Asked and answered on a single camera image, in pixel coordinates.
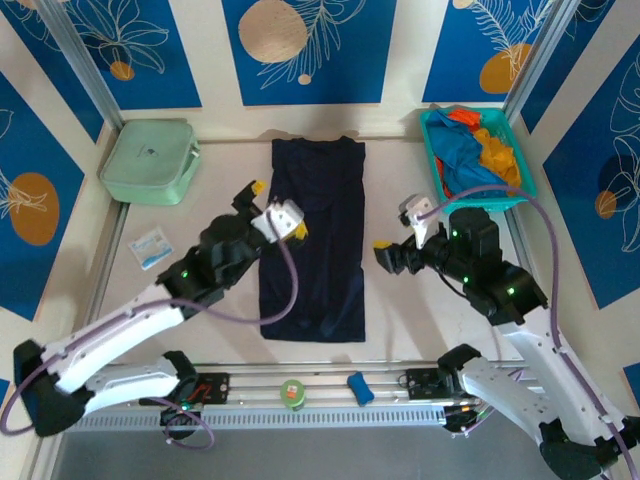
white table surface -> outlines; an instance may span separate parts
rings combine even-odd
[[[119,361],[149,362],[168,350],[183,350],[195,363],[358,362],[436,360],[460,343],[469,343],[491,360],[519,359],[489,323],[442,284],[431,270],[416,276],[386,273],[376,263],[374,240],[402,242],[409,230],[398,220],[398,205],[412,193],[433,192],[424,146],[419,142],[366,142],[364,171],[366,342],[320,344],[264,340],[254,326],[235,325],[198,315],[156,335]],[[198,234],[217,215],[233,212],[233,197],[251,180],[269,181],[270,143],[202,146],[202,165],[181,204],[172,207],[131,205],[101,314],[132,299],[172,262],[198,242]],[[266,192],[256,200],[264,207]],[[501,232],[505,258],[516,262],[503,214],[493,215]],[[128,243],[160,226],[176,252],[142,271]],[[253,265],[214,308],[257,318],[258,268]]]

blue cloth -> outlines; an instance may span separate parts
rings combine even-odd
[[[506,185],[498,175],[480,165],[482,145],[473,137],[469,127],[451,120],[440,110],[427,119],[431,148],[442,160],[444,182],[456,194],[480,185]],[[479,192],[473,198],[504,197],[500,191]]]
[[[301,342],[364,342],[365,146],[350,138],[334,142],[274,140],[269,199],[291,199],[303,210],[309,235],[292,250],[300,278],[293,310],[264,338]],[[260,258],[260,314],[274,315],[291,296],[282,256]]]

green tape roll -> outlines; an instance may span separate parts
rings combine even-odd
[[[304,385],[298,380],[287,380],[280,387],[282,403],[291,410],[300,410],[304,406]]]

blue sponge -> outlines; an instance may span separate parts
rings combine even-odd
[[[371,403],[375,398],[373,392],[367,385],[367,382],[364,381],[362,372],[356,372],[353,375],[349,375],[347,377],[347,385],[349,385],[349,388],[356,396],[358,405],[361,407],[364,407],[367,403]]]

teal plastic basket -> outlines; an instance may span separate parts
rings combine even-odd
[[[454,108],[459,107],[443,108],[442,111],[448,113]],[[513,153],[516,157],[516,163],[518,164],[518,168],[520,169],[520,177],[522,178],[522,185],[520,188],[532,197],[535,197],[537,195],[536,185],[533,182],[533,178],[531,177],[531,172],[529,171],[527,162],[524,159],[524,155],[522,155],[522,150],[520,150],[520,146],[516,141],[516,137],[513,134],[511,127],[509,126],[509,122],[507,122],[507,117],[504,116],[502,110],[498,108],[464,108],[466,108],[467,110],[480,112],[480,125],[489,130],[489,133],[492,137],[498,137],[502,143],[513,148]],[[433,148],[431,147],[431,142],[429,141],[429,132],[427,131],[427,119],[434,111],[435,110],[428,110],[426,112],[423,112],[420,115],[420,125],[422,127],[422,134],[424,135],[424,144],[427,149],[429,166],[431,167],[436,191],[438,192],[438,200],[439,203],[444,203],[448,199],[444,194],[444,189],[442,188],[442,179],[440,178],[440,174],[438,173],[436,156],[433,153]],[[482,207],[488,212],[504,212],[505,210],[509,210],[514,205],[526,201],[526,198],[520,196],[498,198],[462,198],[445,207],[444,211],[446,213],[450,213],[458,208]]]

